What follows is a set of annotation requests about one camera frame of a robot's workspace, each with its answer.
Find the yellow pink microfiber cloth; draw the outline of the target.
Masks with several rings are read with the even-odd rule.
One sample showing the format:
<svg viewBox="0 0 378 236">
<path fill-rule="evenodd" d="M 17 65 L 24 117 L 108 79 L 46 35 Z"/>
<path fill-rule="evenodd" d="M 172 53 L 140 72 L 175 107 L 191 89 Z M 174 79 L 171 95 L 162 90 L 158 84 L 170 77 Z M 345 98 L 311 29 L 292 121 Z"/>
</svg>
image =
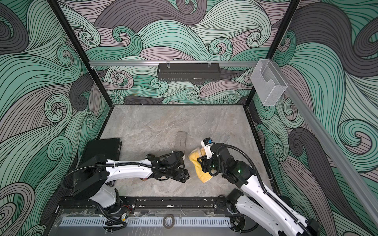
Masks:
<svg viewBox="0 0 378 236">
<path fill-rule="evenodd" d="M 212 176 L 210 176 L 209 173 L 205 173 L 202 171 L 202 167 L 198 161 L 198 159 L 200 157 L 203 157 L 205 156 L 206 153 L 205 153 L 205 150 L 203 148 L 196 148 L 194 149 L 190 155 L 189 155 L 189 160 L 193 163 L 194 167 L 195 167 L 195 172 L 199 178 L 199 180 L 202 182 L 202 183 L 206 183 L 208 182 L 209 180 L 212 179 Z"/>
</svg>

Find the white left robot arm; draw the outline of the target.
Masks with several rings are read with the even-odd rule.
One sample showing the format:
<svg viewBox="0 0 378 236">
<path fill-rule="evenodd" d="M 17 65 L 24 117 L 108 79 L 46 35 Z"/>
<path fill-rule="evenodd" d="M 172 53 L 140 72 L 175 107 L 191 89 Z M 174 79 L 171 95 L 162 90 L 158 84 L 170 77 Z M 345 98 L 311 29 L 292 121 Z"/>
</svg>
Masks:
<svg viewBox="0 0 378 236">
<path fill-rule="evenodd" d="M 96 155 L 80 164 L 73 173 L 73 198 L 90 199 L 108 208 L 119 201 L 116 189 L 107 185 L 110 182 L 139 178 L 185 183 L 190 175 L 184 159 L 181 151 L 162 156 L 148 154 L 140 161 L 118 161 L 107 159 L 104 154 Z"/>
</svg>

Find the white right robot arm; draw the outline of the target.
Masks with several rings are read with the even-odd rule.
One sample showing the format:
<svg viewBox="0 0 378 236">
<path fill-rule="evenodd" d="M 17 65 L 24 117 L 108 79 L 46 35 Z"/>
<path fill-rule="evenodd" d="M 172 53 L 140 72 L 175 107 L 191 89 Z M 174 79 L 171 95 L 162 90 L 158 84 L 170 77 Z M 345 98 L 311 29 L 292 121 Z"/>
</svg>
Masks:
<svg viewBox="0 0 378 236">
<path fill-rule="evenodd" d="M 202 171 L 218 174 L 236 185 L 228 195 L 231 208 L 263 227 L 273 236 L 318 236 L 321 226 L 307 219 L 279 198 L 267 185 L 251 158 L 239 148 L 214 143 L 211 138 L 201 141 L 205 156 L 199 158 Z"/>
</svg>

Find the black tape roll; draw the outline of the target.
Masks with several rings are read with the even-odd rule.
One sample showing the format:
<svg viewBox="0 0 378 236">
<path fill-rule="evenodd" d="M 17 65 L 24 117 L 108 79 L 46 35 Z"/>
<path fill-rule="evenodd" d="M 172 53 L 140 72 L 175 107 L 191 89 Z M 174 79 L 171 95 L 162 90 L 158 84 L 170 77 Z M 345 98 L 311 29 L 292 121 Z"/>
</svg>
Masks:
<svg viewBox="0 0 378 236">
<path fill-rule="evenodd" d="M 165 229 L 171 229 L 175 225 L 175 218 L 172 214 L 167 214 L 162 220 L 162 225 Z"/>
</svg>

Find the black flat box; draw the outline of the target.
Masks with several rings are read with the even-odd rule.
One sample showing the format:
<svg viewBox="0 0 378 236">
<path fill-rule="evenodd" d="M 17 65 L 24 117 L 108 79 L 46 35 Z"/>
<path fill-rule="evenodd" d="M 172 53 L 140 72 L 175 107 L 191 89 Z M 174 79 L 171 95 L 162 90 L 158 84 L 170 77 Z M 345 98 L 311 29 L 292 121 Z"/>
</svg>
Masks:
<svg viewBox="0 0 378 236">
<path fill-rule="evenodd" d="M 106 159 L 119 160 L 122 141 L 120 138 L 109 138 L 92 140 L 84 148 L 78 164 L 84 164 L 86 161 L 99 154 L 104 154 Z"/>
</svg>

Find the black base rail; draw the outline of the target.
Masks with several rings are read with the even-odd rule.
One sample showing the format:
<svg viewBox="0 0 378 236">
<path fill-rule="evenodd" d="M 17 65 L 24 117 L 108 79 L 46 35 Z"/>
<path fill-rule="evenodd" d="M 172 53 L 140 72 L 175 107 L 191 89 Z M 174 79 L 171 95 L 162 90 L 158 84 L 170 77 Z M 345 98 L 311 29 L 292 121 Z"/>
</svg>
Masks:
<svg viewBox="0 0 378 236">
<path fill-rule="evenodd" d="M 121 197 L 121 202 L 105 209 L 106 213 L 120 215 L 130 212 L 142 215 L 163 210 L 191 211 L 199 210 L 206 215 L 236 213 L 231 200 L 223 195 L 217 197 Z"/>
</svg>

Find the black wall tray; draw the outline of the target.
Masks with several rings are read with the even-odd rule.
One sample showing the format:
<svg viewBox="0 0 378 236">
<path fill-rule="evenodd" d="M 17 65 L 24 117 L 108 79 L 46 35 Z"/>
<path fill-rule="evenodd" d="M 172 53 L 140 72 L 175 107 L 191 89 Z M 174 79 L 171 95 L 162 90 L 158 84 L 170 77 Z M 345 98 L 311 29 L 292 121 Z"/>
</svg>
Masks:
<svg viewBox="0 0 378 236">
<path fill-rule="evenodd" d="M 160 63 L 157 75 L 163 82 L 218 81 L 221 69 L 215 63 Z"/>
</svg>

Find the clear acrylic wall holder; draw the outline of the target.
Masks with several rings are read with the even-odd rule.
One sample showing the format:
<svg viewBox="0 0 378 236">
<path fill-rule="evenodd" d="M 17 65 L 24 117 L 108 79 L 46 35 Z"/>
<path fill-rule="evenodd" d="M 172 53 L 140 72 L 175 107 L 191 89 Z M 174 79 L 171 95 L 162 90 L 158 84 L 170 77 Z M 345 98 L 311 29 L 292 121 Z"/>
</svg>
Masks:
<svg viewBox="0 0 378 236">
<path fill-rule="evenodd" d="M 283 75 L 276 62 L 270 59 L 257 62 L 250 80 L 263 106 L 275 106 L 279 98 L 282 97 L 287 89 Z"/>
</svg>

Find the aluminium rail back wall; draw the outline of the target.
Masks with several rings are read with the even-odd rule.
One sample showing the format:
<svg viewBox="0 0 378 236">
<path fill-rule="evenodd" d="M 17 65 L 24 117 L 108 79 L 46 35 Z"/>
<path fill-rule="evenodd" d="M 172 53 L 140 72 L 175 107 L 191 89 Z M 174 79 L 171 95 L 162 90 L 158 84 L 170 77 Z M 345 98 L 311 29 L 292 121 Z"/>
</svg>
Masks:
<svg viewBox="0 0 378 236">
<path fill-rule="evenodd" d="M 220 67 L 254 67 L 258 61 L 115 61 L 115 60 L 96 60 L 89 61 L 92 67 L 99 66 L 158 66 L 159 64 L 218 64 Z"/>
</svg>

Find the aluminium rail wall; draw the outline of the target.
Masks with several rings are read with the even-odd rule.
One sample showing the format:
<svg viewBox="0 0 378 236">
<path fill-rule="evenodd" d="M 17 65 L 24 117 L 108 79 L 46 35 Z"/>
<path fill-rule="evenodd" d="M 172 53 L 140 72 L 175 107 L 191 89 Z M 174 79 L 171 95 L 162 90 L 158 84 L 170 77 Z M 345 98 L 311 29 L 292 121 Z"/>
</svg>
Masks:
<svg viewBox="0 0 378 236">
<path fill-rule="evenodd" d="M 312 98 L 305 79 L 298 72 L 292 73 L 292 69 L 287 70 L 279 67 L 274 61 L 270 62 L 272 63 L 273 70 L 278 73 L 278 78 L 287 85 L 285 91 L 288 97 L 292 99 L 298 112 L 302 114 L 305 122 L 320 142 L 325 153 L 343 175 L 345 181 L 364 207 L 365 212 L 370 216 L 372 222 L 377 225 L 378 199 L 314 114 L 316 107 L 313 102 L 315 100 Z"/>
<path fill-rule="evenodd" d="M 96 60 L 89 61 L 92 67 L 99 66 L 158 66 L 159 64 L 218 64 L 220 67 L 254 67 L 258 61 L 115 61 L 115 60 Z"/>
</svg>

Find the black corner frame post right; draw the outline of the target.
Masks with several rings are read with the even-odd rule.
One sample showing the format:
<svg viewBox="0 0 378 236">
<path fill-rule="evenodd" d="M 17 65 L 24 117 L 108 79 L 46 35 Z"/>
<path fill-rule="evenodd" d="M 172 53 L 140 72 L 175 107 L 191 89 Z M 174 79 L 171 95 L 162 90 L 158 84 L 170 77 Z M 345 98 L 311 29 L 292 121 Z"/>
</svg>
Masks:
<svg viewBox="0 0 378 236">
<path fill-rule="evenodd" d="M 283 19 L 281 20 L 281 23 L 278 27 L 278 32 L 273 40 L 273 43 L 270 47 L 270 49 L 268 50 L 268 53 L 267 53 L 267 56 L 264 60 L 272 60 L 273 61 L 273 57 L 275 55 L 275 53 L 277 52 L 278 50 L 278 47 L 280 45 L 280 43 L 282 42 L 283 40 L 283 37 L 292 21 L 292 18 L 294 16 L 294 13 L 295 11 L 297 10 L 298 6 L 299 6 L 299 3 L 300 1 L 290 1 L 289 5 L 288 5 L 288 8 L 287 8 L 287 11 L 283 17 Z M 255 88 L 253 87 L 251 92 L 250 92 L 250 95 L 248 96 L 248 99 L 245 103 L 245 106 L 248 107 L 251 105 L 252 101 L 253 101 L 253 98 L 254 96 L 257 95 L 257 92 L 255 90 Z"/>
</svg>

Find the black corner frame post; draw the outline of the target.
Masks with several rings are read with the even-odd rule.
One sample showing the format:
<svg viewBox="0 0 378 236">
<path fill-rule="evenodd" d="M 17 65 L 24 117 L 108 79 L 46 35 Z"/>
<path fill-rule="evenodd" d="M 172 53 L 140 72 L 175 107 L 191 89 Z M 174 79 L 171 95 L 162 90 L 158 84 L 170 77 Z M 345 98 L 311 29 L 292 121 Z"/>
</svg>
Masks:
<svg viewBox="0 0 378 236">
<path fill-rule="evenodd" d="M 67 18 L 65 17 L 62 9 L 60 8 L 58 1 L 54 0 L 47 0 L 49 6 L 51 7 L 53 13 L 55 14 L 56 18 L 58 19 L 59 23 L 61 24 L 63 30 L 65 31 L 66 35 L 68 36 L 69 40 L 73 44 L 74 49 L 76 50 L 79 58 L 81 59 L 82 63 L 84 64 L 85 68 L 88 70 L 92 80 L 96 84 L 97 88 L 99 89 L 100 93 L 104 97 L 107 105 L 110 109 L 114 108 L 114 104 L 110 99 L 106 89 L 104 88 L 102 81 L 98 75 L 98 73 L 91 68 L 89 64 L 89 58 L 87 57 L 84 49 L 82 48 L 81 44 L 79 43 L 74 30 L 72 29 L 71 25 L 69 24 Z"/>
<path fill-rule="evenodd" d="M 292 21 L 292 18 L 294 16 L 294 13 L 295 11 L 297 10 L 298 6 L 299 6 L 299 3 L 300 1 L 290 1 L 289 5 L 288 5 L 288 8 L 287 8 L 287 11 L 283 17 L 283 19 L 281 20 L 281 23 L 278 27 L 278 32 L 273 40 L 273 43 L 270 47 L 270 49 L 268 50 L 268 53 L 267 53 L 267 56 L 264 60 L 272 60 L 273 61 L 273 57 L 275 55 L 275 53 L 277 52 L 278 50 L 278 47 L 280 45 L 280 43 L 282 42 L 283 40 L 283 37 Z M 245 106 L 248 107 L 251 105 L 252 101 L 253 101 L 253 98 L 254 96 L 257 95 L 257 92 L 255 90 L 255 88 L 253 87 L 251 92 L 250 92 L 250 95 L 248 96 L 248 99 L 245 103 Z"/>
</svg>

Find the aluminium rail right wall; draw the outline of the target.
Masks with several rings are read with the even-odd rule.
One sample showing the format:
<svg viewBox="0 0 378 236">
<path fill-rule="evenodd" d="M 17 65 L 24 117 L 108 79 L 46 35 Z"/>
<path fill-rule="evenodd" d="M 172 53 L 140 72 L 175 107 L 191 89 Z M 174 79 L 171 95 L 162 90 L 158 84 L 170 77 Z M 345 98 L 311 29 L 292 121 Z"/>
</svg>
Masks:
<svg viewBox="0 0 378 236">
<path fill-rule="evenodd" d="M 345 181 L 364 207 L 365 212 L 370 216 L 372 222 L 377 225 L 378 199 L 314 114 L 316 107 L 313 102 L 315 100 L 312 98 L 305 79 L 298 72 L 292 73 L 292 69 L 287 70 L 279 67 L 274 61 L 270 62 L 272 63 L 273 70 L 278 73 L 278 78 L 287 85 L 285 91 L 288 97 L 292 99 L 298 112 L 302 114 L 305 122 L 320 142 L 325 153 L 343 175 Z"/>
</svg>

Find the black corner frame post left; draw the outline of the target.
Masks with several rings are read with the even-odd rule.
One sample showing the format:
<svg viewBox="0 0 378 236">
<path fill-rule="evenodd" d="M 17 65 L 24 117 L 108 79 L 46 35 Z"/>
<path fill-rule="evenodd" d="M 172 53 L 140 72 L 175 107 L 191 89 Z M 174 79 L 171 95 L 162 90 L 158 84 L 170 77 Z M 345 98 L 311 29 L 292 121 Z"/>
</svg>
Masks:
<svg viewBox="0 0 378 236">
<path fill-rule="evenodd" d="M 102 81 L 98 75 L 98 73 L 91 68 L 89 64 L 89 58 L 87 57 L 84 49 L 82 48 L 81 44 L 79 43 L 74 30 L 72 29 L 71 25 L 69 24 L 67 18 L 65 17 L 62 9 L 60 8 L 58 1 L 54 0 L 47 0 L 49 6 L 51 7 L 53 13 L 55 14 L 56 18 L 58 19 L 59 23 L 61 24 L 63 30 L 65 31 L 66 35 L 68 36 L 69 40 L 73 44 L 74 49 L 76 50 L 79 58 L 81 59 L 82 63 L 84 64 L 85 68 L 88 70 L 92 80 L 96 84 L 97 88 L 99 89 L 100 93 L 104 97 L 107 105 L 110 109 L 114 108 L 114 104 L 110 99 L 106 89 L 104 88 Z"/>
</svg>

